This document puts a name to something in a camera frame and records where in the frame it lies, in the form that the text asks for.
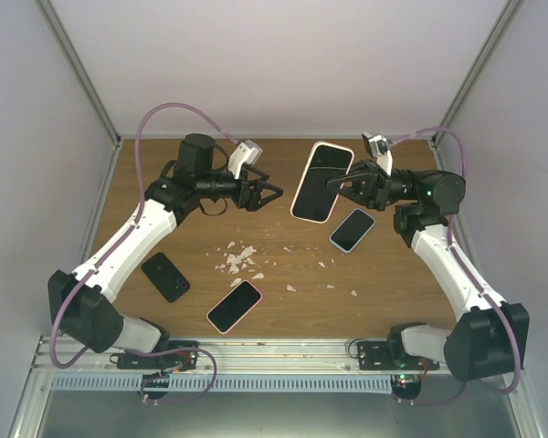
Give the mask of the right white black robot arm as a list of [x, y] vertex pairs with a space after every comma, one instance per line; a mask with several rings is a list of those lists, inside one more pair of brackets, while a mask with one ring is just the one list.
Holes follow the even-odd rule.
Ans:
[[386, 172], [376, 162], [357, 162], [327, 189], [367, 209], [393, 205], [394, 229], [428, 267], [451, 305], [451, 330], [426, 323], [391, 328], [386, 358], [405, 370], [418, 357], [447, 366], [462, 382], [511, 373], [521, 376], [530, 317], [509, 303], [470, 262], [452, 233], [452, 222], [466, 193], [464, 178], [440, 170]]

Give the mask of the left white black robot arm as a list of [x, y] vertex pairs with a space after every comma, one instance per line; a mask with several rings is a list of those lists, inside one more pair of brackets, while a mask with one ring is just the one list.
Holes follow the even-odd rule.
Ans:
[[262, 150], [255, 142], [240, 142], [226, 164], [216, 168], [214, 153], [220, 149], [210, 136], [186, 135], [176, 159], [164, 165], [113, 237], [72, 272], [58, 270], [50, 277], [47, 292], [54, 333], [63, 332], [96, 353], [136, 350], [151, 369], [167, 363], [167, 332], [142, 318], [123, 316], [113, 306], [123, 284], [159, 242], [201, 208], [204, 199], [231, 200], [236, 208], [255, 212], [283, 194], [257, 169]]

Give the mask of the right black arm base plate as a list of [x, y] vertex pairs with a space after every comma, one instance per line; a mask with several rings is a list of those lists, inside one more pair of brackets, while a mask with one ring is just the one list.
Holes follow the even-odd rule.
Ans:
[[385, 340], [351, 339], [346, 344], [347, 355], [357, 361], [359, 370], [425, 371], [439, 370], [437, 361], [405, 356], [394, 360]]

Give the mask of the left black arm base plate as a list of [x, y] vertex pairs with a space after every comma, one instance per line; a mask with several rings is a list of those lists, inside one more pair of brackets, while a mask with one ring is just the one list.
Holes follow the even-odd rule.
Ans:
[[196, 340], [172, 340], [168, 341], [162, 351], [179, 349], [178, 353], [156, 356], [143, 356], [131, 352], [113, 353], [110, 363], [119, 370], [169, 370], [186, 371], [194, 370], [197, 362], [196, 349], [199, 342]]

